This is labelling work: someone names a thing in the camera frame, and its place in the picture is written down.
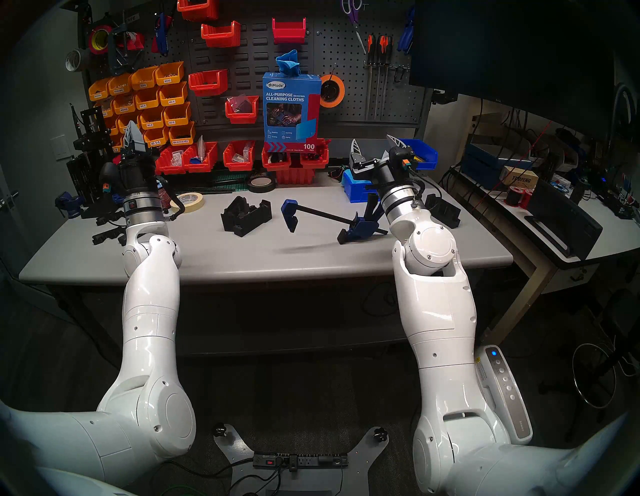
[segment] purple scissors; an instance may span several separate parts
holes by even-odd
[[[340,5],[342,6],[342,11],[349,17],[358,41],[360,42],[360,46],[362,47],[362,52],[366,55],[367,51],[364,48],[364,43],[362,43],[362,38],[360,38],[360,33],[358,32],[358,10],[362,8],[362,0],[340,0]]]

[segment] black monitor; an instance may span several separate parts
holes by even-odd
[[[501,102],[604,140],[613,54],[585,9],[573,0],[418,1],[410,83]]]

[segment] blue bin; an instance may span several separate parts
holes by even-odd
[[[422,140],[401,140],[405,145],[411,147],[417,157],[424,162],[420,163],[416,170],[434,170],[438,164],[438,152],[427,145]]]
[[[342,173],[342,186],[352,204],[366,202],[369,193],[375,193],[375,189],[365,189],[365,186],[371,184],[371,181],[354,179],[350,170]]]

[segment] control panel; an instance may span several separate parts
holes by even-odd
[[[528,444],[533,437],[531,422],[520,389],[497,346],[476,350],[476,374],[487,403],[509,432],[512,444]]]

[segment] pegboard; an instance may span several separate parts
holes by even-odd
[[[367,34],[392,35],[394,49],[391,65],[410,66],[410,56],[396,51],[406,22],[406,11],[413,0],[371,0],[360,10],[358,31],[366,46]],[[385,127],[418,127],[424,99],[424,88],[408,84],[406,71],[400,83],[394,82],[394,69],[387,76],[385,108],[381,108],[382,89],[386,70],[380,72],[378,93],[378,119],[373,120],[376,108],[376,84],[378,68],[372,70],[369,119],[365,118],[369,69],[365,68],[365,55],[355,35],[355,30],[342,12],[338,0],[314,2],[280,1],[267,3],[262,0],[220,2],[218,20],[213,26],[228,26],[232,20],[241,25],[239,47],[209,48],[200,37],[200,23],[187,22],[176,12],[174,24],[168,34],[169,55],[163,57],[151,52],[153,21],[158,2],[149,2],[128,9],[126,17],[138,14],[140,18],[129,24],[131,31],[145,35],[145,53],[137,67],[149,67],[162,63],[184,60],[185,74],[214,69],[229,69],[228,90],[215,97],[196,97],[189,92],[192,119],[196,122],[196,133],[216,129],[258,128],[262,121],[262,75],[277,72],[275,58],[298,50],[298,61],[303,73],[333,73],[344,81],[346,95],[334,108],[321,108],[320,121],[324,124],[384,125]],[[120,21],[122,12],[113,13]],[[294,21],[307,18],[307,35],[303,45],[273,43],[271,18],[277,21]],[[92,80],[109,75],[106,64],[92,72]],[[225,99],[245,93],[260,95],[258,119],[253,125],[232,125],[225,116]]]

